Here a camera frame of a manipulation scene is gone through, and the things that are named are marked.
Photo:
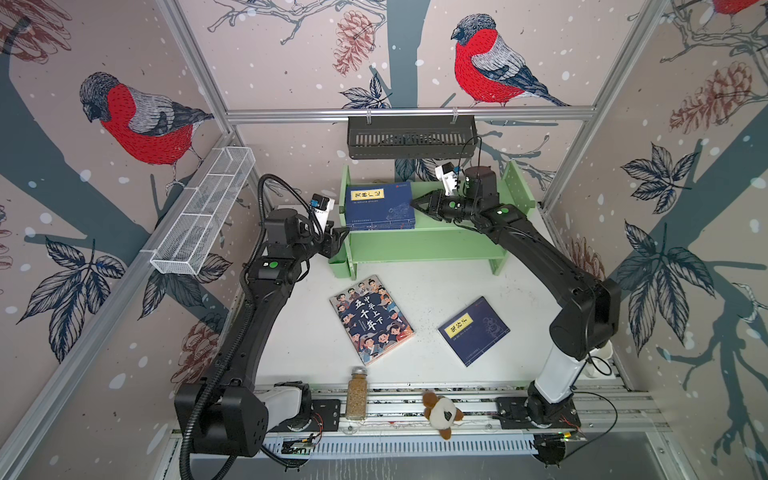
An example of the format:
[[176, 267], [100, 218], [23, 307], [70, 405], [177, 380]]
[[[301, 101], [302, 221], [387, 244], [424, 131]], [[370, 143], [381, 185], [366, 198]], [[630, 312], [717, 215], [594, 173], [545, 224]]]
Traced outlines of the dark blue bottom book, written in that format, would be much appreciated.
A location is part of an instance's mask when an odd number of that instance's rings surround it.
[[438, 332], [465, 367], [469, 367], [509, 332], [485, 297], [438, 327]]

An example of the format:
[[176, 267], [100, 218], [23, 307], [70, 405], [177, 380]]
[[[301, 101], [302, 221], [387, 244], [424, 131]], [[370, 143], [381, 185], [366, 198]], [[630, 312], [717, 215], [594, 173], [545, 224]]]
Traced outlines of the blue book wide yellow label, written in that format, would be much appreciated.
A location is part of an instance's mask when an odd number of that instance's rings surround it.
[[357, 222], [357, 223], [349, 223], [347, 227], [351, 231], [410, 230], [415, 228], [415, 222], [414, 221]]

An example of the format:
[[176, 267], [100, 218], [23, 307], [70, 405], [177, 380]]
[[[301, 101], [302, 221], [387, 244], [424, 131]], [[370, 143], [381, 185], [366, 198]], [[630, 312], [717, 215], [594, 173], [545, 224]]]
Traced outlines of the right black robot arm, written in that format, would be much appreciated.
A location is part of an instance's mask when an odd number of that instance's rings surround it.
[[618, 331], [621, 288], [574, 264], [547, 241], [517, 206], [500, 201], [496, 174], [489, 167], [465, 170], [462, 190], [434, 190], [411, 201], [414, 210], [488, 237], [517, 257], [549, 290], [561, 311], [549, 326], [553, 346], [538, 377], [529, 385], [529, 420], [548, 427], [573, 408], [573, 386], [593, 350]]

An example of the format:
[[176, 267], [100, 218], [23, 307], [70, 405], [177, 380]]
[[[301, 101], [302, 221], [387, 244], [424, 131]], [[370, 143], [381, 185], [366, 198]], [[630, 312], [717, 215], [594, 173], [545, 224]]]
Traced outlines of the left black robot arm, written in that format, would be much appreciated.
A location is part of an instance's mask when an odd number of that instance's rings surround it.
[[312, 424], [307, 384], [277, 383], [260, 391], [254, 379], [272, 328], [292, 292], [309, 272], [316, 255], [339, 253], [349, 230], [327, 224], [317, 229], [313, 217], [294, 209], [265, 215], [252, 257], [240, 285], [244, 301], [229, 335], [208, 370], [185, 383], [174, 400], [182, 429], [180, 468], [191, 475], [194, 454], [224, 455], [229, 463], [253, 457], [266, 434], [277, 426]]

